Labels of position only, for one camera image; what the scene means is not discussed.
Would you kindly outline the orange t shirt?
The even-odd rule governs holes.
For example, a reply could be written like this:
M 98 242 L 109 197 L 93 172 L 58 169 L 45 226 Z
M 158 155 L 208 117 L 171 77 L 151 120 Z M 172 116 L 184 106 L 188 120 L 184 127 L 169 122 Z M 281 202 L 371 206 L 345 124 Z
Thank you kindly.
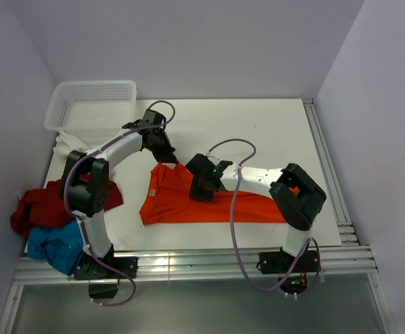
M 143 225 L 157 223 L 228 223 L 233 192 L 218 192 L 211 202 L 189 197 L 193 176 L 182 165 L 156 165 L 150 172 L 148 194 L 139 211 Z M 275 202 L 265 196 L 240 191 L 235 222 L 284 223 Z

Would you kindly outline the white plastic mesh basket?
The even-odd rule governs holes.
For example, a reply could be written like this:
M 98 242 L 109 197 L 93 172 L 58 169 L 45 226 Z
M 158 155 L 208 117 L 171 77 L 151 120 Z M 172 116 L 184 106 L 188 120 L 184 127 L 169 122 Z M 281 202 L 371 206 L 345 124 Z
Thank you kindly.
M 44 126 L 56 132 L 120 129 L 136 106 L 136 84 L 129 80 L 67 81 L 55 88 Z

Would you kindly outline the dark red t shirt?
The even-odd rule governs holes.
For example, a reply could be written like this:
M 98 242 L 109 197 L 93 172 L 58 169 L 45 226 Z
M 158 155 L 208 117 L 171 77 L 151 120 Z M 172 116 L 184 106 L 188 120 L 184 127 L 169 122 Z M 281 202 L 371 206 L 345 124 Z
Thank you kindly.
M 26 191 L 10 216 L 10 226 L 17 234 L 28 237 L 35 227 L 61 228 L 74 222 L 59 196 L 61 180 L 50 181 L 43 189 Z

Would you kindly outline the aluminium rail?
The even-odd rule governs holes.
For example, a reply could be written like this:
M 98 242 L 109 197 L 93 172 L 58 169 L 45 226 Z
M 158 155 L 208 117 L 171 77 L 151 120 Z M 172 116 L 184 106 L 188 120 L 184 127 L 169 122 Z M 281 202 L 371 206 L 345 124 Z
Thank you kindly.
M 308 123 L 316 145 L 317 153 L 321 164 L 322 171 L 326 180 L 328 191 L 331 197 L 333 211 L 336 215 L 337 226 L 342 240 L 342 245 L 345 248 L 360 248 L 360 244 L 353 223 L 351 222 L 347 206 L 342 195 L 333 162 L 329 154 L 327 144 L 319 124 L 319 119 L 315 111 L 315 101 L 313 99 L 303 99 L 303 106 L 308 118 Z M 381 285 L 379 270 L 372 269 L 367 274 L 371 287 L 372 296 L 376 303 L 377 312 L 383 324 L 384 333 L 397 333 L 397 325 L 392 315 L 388 300 L 385 296 Z
M 171 252 L 117 252 L 116 258 L 137 257 L 136 282 L 236 279 L 243 275 L 233 250 Z M 321 272 L 325 275 L 376 273 L 369 246 L 321 247 Z M 45 261 L 21 257 L 12 285 L 84 284 L 53 269 Z

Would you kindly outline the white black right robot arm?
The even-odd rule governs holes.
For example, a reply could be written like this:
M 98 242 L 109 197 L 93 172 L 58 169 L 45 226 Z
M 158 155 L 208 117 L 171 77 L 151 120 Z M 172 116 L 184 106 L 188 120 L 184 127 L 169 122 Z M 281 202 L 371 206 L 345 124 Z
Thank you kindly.
M 304 264 L 302 249 L 309 244 L 326 193 L 302 167 L 294 163 L 274 169 L 244 167 L 198 153 L 185 168 L 193 175 L 198 197 L 239 190 L 272 199 L 289 226 L 280 256 L 282 266 L 296 271 Z

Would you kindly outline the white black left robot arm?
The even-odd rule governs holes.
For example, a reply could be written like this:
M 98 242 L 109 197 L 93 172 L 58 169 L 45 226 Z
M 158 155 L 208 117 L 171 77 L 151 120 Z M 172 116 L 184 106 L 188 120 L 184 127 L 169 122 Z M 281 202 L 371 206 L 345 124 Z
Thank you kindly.
M 145 110 L 143 117 L 122 126 L 111 139 L 85 153 L 77 150 L 67 156 L 61 178 L 60 197 L 66 212 L 73 217 L 83 239 L 90 271 L 100 278 L 116 268 L 113 244 L 106 231 L 104 207 L 109 200 L 110 172 L 127 157 L 142 150 L 152 153 L 158 164 L 176 164 L 175 148 L 166 134 L 166 126 L 175 117 L 175 107 L 157 100 Z

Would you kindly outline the aluminium right side rail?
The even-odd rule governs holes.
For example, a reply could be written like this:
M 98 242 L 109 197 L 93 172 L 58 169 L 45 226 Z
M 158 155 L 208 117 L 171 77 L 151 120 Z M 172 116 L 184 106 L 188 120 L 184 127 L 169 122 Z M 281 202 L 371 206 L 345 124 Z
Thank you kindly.
M 351 222 L 347 206 L 342 195 L 333 162 L 329 154 L 327 144 L 319 124 L 319 119 L 315 111 L 315 101 L 313 99 L 303 99 L 303 106 L 308 118 L 308 123 L 316 145 L 317 153 L 321 164 L 322 171 L 326 180 L 328 191 L 331 197 L 333 211 L 336 215 L 337 226 L 342 240 L 342 245 L 345 248 L 360 248 L 360 244 L 353 223 Z M 383 324 L 384 333 L 397 333 L 397 325 L 392 315 L 388 300 L 385 296 L 381 285 L 379 270 L 372 269 L 367 274 L 371 287 L 372 296 L 376 303 L 377 312 Z

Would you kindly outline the white t shirt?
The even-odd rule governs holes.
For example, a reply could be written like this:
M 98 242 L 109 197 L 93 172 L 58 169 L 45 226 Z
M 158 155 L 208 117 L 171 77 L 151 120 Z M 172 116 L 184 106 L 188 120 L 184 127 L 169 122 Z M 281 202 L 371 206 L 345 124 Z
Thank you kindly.
M 79 151 L 81 153 L 94 150 L 96 145 L 84 143 L 76 136 L 64 131 L 60 131 L 56 137 L 56 144 L 53 148 L 53 154 L 60 160 L 65 161 L 69 153 Z

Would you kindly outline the aluminium front rail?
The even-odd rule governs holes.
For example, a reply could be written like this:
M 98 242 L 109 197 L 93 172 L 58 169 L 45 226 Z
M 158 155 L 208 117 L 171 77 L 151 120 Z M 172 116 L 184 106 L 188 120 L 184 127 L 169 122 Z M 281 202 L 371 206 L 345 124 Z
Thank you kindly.
M 117 252 L 116 258 L 137 257 L 136 282 L 236 279 L 243 275 L 233 250 L 171 252 Z M 321 272 L 325 275 L 376 273 L 369 246 L 321 247 Z M 21 257 L 12 285 L 84 284 L 53 269 L 45 261 Z

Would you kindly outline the blue t shirt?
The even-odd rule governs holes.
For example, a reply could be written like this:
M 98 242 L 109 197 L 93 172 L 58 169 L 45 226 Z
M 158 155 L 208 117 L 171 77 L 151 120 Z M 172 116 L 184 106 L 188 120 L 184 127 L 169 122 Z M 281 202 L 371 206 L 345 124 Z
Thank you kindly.
M 60 228 L 34 227 L 27 240 L 27 256 L 46 260 L 55 270 L 71 276 L 82 260 L 84 242 L 73 220 Z

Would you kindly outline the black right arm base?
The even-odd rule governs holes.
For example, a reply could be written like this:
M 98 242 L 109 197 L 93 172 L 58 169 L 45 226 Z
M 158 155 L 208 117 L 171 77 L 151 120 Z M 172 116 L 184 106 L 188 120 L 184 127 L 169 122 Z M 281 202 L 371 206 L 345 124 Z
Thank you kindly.
M 256 267 L 261 274 L 280 275 L 278 280 L 281 280 L 292 265 L 293 260 L 294 257 L 287 255 L 281 250 L 261 252 Z M 288 294 L 300 294 L 306 291 L 310 286 L 308 275 L 315 274 L 315 278 L 318 278 L 321 272 L 320 264 L 317 252 L 315 250 L 306 250 L 280 289 Z

